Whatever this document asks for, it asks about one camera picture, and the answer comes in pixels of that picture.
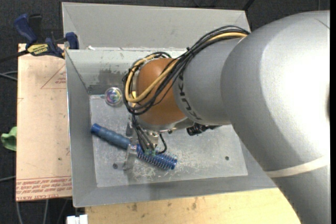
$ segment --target cable bundle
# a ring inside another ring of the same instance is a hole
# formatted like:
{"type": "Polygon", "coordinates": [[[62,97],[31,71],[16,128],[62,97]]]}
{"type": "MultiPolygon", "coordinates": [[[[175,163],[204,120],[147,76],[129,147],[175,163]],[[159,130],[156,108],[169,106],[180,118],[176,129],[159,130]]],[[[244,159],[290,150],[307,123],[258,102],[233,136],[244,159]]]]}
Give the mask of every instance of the cable bundle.
{"type": "Polygon", "coordinates": [[[123,100],[124,104],[127,107],[127,110],[133,115],[141,115],[148,111],[154,105],[159,104],[166,94],[168,93],[169,89],[172,87],[174,81],[177,77],[183,73],[184,69],[186,68],[187,64],[204,48],[208,47],[209,45],[216,43],[223,39],[231,39],[231,38],[242,38],[247,36],[249,33],[248,31],[237,27],[237,26],[224,26],[219,29],[216,29],[203,37],[201,37],[191,48],[187,48],[187,51],[180,55],[177,58],[172,58],[169,64],[165,67],[162,71],[160,76],[158,76],[151,85],[148,86],[139,96],[134,97],[132,95],[132,84],[133,78],[137,71],[141,69],[143,65],[146,64],[147,61],[158,59],[158,58],[171,58],[171,56],[165,52],[154,52],[143,59],[136,61],[133,66],[129,69],[129,72],[124,76],[124,95],[123,100]],[[157,89],[154,95],[149,99],[146,100],[144,103],[142,102],[157,86],[157,89]],[[160,93],[165,91],[163,96],[160,100],[157,100],[160,93]]]}

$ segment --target yellow cable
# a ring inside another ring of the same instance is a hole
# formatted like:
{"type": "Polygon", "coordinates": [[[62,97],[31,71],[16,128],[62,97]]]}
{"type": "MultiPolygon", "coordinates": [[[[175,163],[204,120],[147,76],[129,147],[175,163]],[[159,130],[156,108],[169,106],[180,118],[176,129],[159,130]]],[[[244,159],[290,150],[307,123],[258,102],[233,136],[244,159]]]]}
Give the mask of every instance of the yellow cable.
{"type": "Polygon", "coordinates": [[[138,97],[136,98],[132,98],[129,95],[128,92],[128,86],[129,83],[128,81],[131,81],[131,78],[128,77],[127,81],[126,81],[126,90],[125,90],[125,98],[127,101],[131,102],[131,103],[138,103],[140,101],[142,101],[143,99],[146,98],[146,96],[150,93],[151,90],[154,89],[154,87],[160,82],[160,80],[162,80],[165,76],[167,76],[167,74],[173,69],[175,63],[172,63],[163,73],[161,73],[161,75],[159,75],[153,82],[152,84],[150,84],[138,97]]]}
{"type": "Polygon", "coordinates": [[[246,37],[247,35],[243,33],[239,33],[239,32],[223,33],[218,36],[214,36],[211,39],[208,39],[207,41],[211,41],[211,40],[222,38],[222,37],[232,37],[232,36],[233,37],[246,37]]]}
{"type": "MultiPolygon", "coordinates": [[[[220,34],[218,36],[214,36],[214,37],[208,39],[207,41],[211,41],[211,40],[215,40],[215,39],[219,39],[219,38],[223,38],[223,37],[246,37],[246,36],[247,36],[246,34],[239,33],[239,32],[223,33],[223,34],[220,34]]],[[[160,80],[162,80],[165,76],[167,76],[167,74],[173,69],[173,67],[176,63],[176,62],[172,63],[138,97],[133,98],[133,96],[130,96],[130,93],[129,93],[129,86],[130,86],[130,83],[131,83],[131,79],[134,76],[134,73],[138,70],[138,68],[139,68],[138,65],[146,62],[147,60],[150,60],[150,59],[154,58],[154,56],[155,55],[149,55],[146,58],[137,61],[134,64],[134,67],[131,69],[130,74],[127,77],[127,81],[126,81],[126,85],[125,85],[125,98],[128,102],[138,103],[138,102],[142,101],[143,99],[145,99],[146,96],[150,93],[150,91],[154,89],[156,84],[158,84],[160,82],[160,80]]]]}

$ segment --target blue clamp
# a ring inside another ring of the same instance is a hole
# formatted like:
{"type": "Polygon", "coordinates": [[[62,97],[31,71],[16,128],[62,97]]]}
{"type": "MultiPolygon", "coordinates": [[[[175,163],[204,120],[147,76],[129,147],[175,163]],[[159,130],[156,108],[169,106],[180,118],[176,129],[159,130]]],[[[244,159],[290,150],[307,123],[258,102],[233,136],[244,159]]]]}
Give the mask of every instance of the blue clamp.
{"type": "MultiPolygon", "coordinates": [[[[46,38],[45,42],[36,42],[37,36],[29,26],[27,14],[22,14],[16,18],[14,21],[14,26],[21,36],[28,39],[28,43],[26,44],[26,51],[33,56],[50,55],[64,58],[64,50],[57,46],[54,39],[46,38]]],[[[69,42],[69,49],[79,49],[78,39],[74,32],[66,33],[65,38],[61,40],[69,42]]]]}

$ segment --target orange object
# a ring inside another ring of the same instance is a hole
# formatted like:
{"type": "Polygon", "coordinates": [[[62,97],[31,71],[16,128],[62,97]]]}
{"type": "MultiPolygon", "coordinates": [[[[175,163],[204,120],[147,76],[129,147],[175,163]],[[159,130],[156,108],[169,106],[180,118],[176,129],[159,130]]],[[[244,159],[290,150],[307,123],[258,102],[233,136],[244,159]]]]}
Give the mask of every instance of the orange object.
{"type": "MultiPolygon", "coordinates": [[[[136,96],[139,96],[165,69],[165,67],[172,61],[171,58],[154,59],[146,63],[139,71],[136,85],[136,96]]],[[[157,105],[151,107],[147,112],[140,115],[141,120],[149,124],[154,125],[166,125],[177,122],[185,118],[183,112],[178,108],[173,94],[173,89],[170,88],[172,81],[168,83],[166,88],[159,94],[156,102],[162,101],[157,105]]],[[[139,102],[139,104],[146,103],[150,100],[155,91],[157,90],[159,83],[148,94],[148,96],[139,102]]]]}

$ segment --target gray robot arm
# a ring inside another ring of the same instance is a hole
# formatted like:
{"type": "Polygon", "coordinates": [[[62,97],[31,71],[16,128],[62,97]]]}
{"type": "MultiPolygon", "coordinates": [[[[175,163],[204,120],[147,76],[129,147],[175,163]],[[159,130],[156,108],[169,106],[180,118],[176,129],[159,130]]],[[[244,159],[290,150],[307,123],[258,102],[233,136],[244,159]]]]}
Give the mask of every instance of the gray robot arm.
{"type": "Polygon", "coordinates": [[[331,223],[329,19],[302,13],[218,42],[174,85],[193,122],[233,125],[302,223],[331,223]]]}

